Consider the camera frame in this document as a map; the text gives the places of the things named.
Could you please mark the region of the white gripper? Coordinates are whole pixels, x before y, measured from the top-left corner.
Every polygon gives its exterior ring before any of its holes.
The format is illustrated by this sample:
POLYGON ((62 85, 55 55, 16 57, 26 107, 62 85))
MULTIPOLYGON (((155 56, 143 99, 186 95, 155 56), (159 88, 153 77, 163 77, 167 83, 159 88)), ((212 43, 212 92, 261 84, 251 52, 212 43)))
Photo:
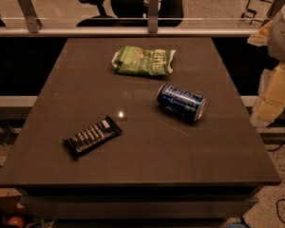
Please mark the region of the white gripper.
POLYGON ((268 45, 269 55, 283 61, 273 70, 264 69, 260 76, 250 122, 256 127, 266 127, 285 108, 285 5, 272 21, 253 33, 247 42, 256 47, 268 45))

